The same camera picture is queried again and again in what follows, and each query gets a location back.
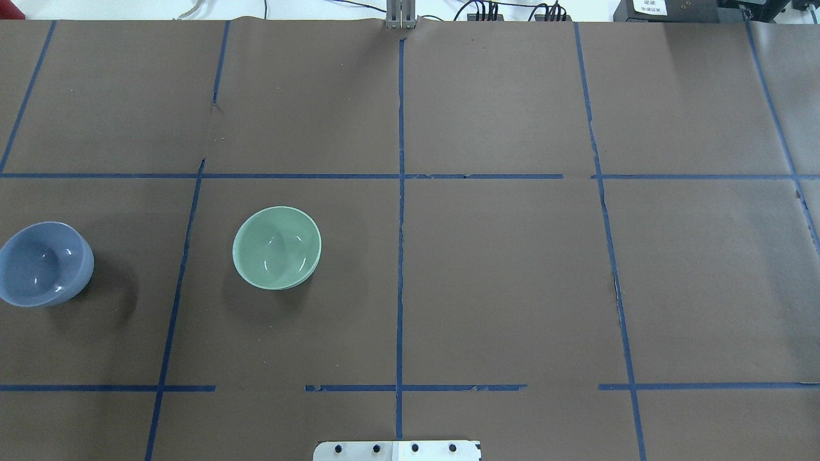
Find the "aluminium frame post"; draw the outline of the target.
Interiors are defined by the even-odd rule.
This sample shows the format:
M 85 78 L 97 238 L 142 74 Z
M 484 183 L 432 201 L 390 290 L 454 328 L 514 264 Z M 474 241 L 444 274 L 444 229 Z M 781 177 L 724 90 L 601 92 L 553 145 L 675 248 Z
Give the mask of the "aluminium frame post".
M 415 0 L 387 0 L 386 28 L 415 29 L 418 25 Z

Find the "black computer box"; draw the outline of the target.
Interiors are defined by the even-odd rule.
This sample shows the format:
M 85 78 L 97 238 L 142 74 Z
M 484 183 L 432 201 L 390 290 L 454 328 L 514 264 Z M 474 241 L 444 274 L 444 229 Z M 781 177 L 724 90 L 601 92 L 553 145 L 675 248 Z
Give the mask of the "black computer box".
M 620 1 L 614 22 L 719 23 L 717 1 Z

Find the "black orange connector box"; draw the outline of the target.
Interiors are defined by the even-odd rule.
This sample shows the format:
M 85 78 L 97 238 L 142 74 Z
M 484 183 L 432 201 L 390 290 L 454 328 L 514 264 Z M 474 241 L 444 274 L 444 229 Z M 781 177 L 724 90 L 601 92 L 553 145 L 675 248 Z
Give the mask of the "black orange connector box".
M 533 7 L 528 17 L 533 22 L 571 22 L 571 15 L 559 2 L 541 3 Z
M 473 1 L 468 4 L 475 5 L 475 12 L 465 14 L 467 21 L 496 22 L 504 19 L 500 13 L 500 3 Z

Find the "blue ceramic bowl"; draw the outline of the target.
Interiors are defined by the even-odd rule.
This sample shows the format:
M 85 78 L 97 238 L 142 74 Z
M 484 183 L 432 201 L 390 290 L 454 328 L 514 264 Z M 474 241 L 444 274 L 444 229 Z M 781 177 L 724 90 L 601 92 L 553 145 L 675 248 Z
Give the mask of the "blue ceramic bowl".
M 17 307 L 50 307 L 71 300 L 93 275 L 95 257 L 87 240 L 62 222 L 20 230 L 1 254 L 1 295 Z

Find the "green ceramic bowl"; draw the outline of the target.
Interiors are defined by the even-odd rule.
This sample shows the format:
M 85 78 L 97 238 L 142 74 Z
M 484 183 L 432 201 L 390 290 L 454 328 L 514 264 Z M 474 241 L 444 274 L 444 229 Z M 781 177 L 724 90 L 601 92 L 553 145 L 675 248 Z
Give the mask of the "green ceramic bowl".
M 264 208 L 240 225 L 232 245 L 237 274 L 266 291 L 286 291 L 318 266 L 322 235 L 307 213 L 289 206 Z

